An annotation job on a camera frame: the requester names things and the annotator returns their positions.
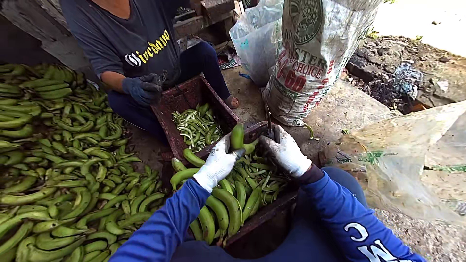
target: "foot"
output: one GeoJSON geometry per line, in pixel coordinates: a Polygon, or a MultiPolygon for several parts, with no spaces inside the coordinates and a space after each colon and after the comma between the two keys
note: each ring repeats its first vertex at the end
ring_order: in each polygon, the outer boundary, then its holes
{"type": "Polygon", "coordinates": [[[230,108],[230,109],[235,109],[240,106],[240,101],[234,97],[233,95],[230,95],[227,99],[223,100],[225,104],[230,108]]]}

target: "dark gray t-shirt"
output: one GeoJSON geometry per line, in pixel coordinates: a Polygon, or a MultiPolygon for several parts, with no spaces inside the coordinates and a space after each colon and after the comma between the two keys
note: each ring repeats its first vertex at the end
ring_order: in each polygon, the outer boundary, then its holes
{"type": "Polygon", "coordinates": [[[183,0],[129,2],[128,19],[90,0],[61,0],[61,5],[71,33],[99,77],[105,71],[136,77],[167,70],[172,79],[179,48],[171,19],[183,0]]]}

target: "peeling knife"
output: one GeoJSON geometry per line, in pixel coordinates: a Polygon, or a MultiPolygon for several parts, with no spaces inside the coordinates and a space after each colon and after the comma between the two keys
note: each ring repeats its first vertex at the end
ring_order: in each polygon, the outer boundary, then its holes
{"type": "Polygon", "coordinates": [[[264,105],[265,105],[265,118],[267,120],[267,134],[265,136],[279,143],[280,141],[275,140],[275,134],[274,134],[274,131],[272,130],[272,120],[270,117],[270,110],[268,108],[267,103],[264,103],[264,105]]]}

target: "blue long-sleeve shirt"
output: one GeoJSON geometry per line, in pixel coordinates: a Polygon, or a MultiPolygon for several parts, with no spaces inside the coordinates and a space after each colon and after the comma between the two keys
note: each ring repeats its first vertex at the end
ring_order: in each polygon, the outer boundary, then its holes
{"type": "MultiPolygon", "coordinates": [[[[349,190],[331,180],[326,173],[317,182],[302,185],[301,188],[313,200],[313,208],[318,211],[349,261],[425,262],[419,255],[411,253],[349,190]]],[[[189,179],[118,249],[110,262],[169,261],[208,196],[205,189],[189,179]]],[[[219,253],[218,247],[209,248],[202,244],[192,250],[219,253]]]]}

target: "plastic bag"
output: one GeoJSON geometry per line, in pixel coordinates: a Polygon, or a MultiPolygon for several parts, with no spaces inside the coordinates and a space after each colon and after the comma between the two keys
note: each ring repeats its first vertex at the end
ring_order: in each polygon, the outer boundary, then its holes
{"type": "Polygon", "coordinates": [[[241,65],[254,83],[267,84],[281,43],[283,0],[261,0],[248,8],[230,29],[230,37],[241,65]]]}
{"type": "Polygon", "coordinates": [[[262,98],[286,125],[328,93],[374,21],[380,0],[285,0],[282,47],[262,98]]]}
{"type": "MultiPolygon", "coordinates": [[[[363,187],[371,207],[413,218],[466,225],[466,218],[445,205],[421,180],[427,158],[432,161],[440,152],[435,153],[435,145],[465,111],[466,101],[463,101],[352,131],[343,135],[339,144],[330,144],[324,149],[325,165],[351,173],[363,187]]],[[[451,149],[448,143],[443,145],[442,151],[451,149]]]]}
{"type": "Polygon", "coordinates": [[[466,215],[466,114],[427,151],[421,181],[455,212],[466,215]]]}

